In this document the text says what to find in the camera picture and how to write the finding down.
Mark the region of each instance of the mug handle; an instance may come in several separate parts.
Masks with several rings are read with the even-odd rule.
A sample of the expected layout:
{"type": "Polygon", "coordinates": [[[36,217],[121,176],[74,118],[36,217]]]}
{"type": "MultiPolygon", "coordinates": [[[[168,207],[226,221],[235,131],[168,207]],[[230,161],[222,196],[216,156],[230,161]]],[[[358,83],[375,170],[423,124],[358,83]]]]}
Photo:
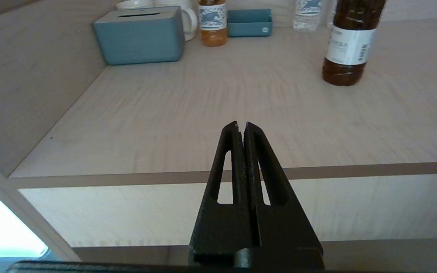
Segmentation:
{"type": "Polygon", "coordinates": [[[189,7],[182,7],[182,11],[185,12],[186,14],[188,14],[189,18],[190,18],[190,22],[191,22],[191,30],[190,31],[185,31],[185,34],[193,34],[196,31],[196,28],[198,26],[198,19],[196,18],[196,13],[195,11],[193,11],[191,8],[189,7]]]}

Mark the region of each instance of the white mug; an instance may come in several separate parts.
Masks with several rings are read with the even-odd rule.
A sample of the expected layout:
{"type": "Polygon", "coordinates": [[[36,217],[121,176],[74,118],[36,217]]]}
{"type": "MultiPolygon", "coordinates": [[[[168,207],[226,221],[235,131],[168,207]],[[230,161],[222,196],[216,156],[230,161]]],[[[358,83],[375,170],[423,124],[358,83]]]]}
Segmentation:
{"type": "Polygon", "coordinates": [[[129,0],[120,2],[116,5],[116,9],[118,10],[132,10],[152,7],[154,7],[153,0],[129,0]]]}
{"type": "Polygon", "coordinates": [[[196,33],[198,19],[196,18],[195,11],[192,9],[193,6],[191,0],[155,0],[154,5],[156,7],[180,6],[182,9],[185,40],[189,41],[193,39],[196,33]]]}

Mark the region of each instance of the water bottle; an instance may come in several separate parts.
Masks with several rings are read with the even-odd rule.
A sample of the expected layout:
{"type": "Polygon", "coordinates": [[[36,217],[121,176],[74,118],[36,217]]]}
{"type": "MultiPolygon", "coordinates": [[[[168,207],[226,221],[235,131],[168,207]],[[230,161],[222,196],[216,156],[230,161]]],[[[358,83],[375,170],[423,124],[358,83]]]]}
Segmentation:
{"type": "Polygon", "coordinates": [[[321,0],[296,0],[293,29],[295,31],[314,31],[321,19],[321,0]]]}

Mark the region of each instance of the tissue box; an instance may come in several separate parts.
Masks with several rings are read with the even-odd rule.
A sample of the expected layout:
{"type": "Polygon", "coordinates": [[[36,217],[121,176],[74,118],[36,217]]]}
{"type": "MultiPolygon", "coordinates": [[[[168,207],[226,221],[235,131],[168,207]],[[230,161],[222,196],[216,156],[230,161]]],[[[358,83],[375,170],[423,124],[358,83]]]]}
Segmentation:
{"type": "Polygon", "coordinates": [[[229,10],[227,30],[229,37],[270,36],[271,9],[229,10]]]}
{"type": "Polygon", "coordinates": [[[111,11],[93,23],[108,64],[171,62],[183,55],[180,7],[111,11]]]}

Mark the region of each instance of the clear plastic bottle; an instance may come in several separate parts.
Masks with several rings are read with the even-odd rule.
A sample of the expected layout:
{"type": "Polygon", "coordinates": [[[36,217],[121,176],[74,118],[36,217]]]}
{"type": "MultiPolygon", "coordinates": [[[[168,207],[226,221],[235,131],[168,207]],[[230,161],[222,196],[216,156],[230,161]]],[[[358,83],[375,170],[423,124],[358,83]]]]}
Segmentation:
{"type": "Polygon", "coordinates": [[[227,8],[225,0],[198,0],[201,43],[220,47],[227,43],[227,8]]]}
{"type": "Polygon", "coordinates": [[[321,0],[296,0],[293,29],[295,31],[314,31],[321,19],[321,0]]]}

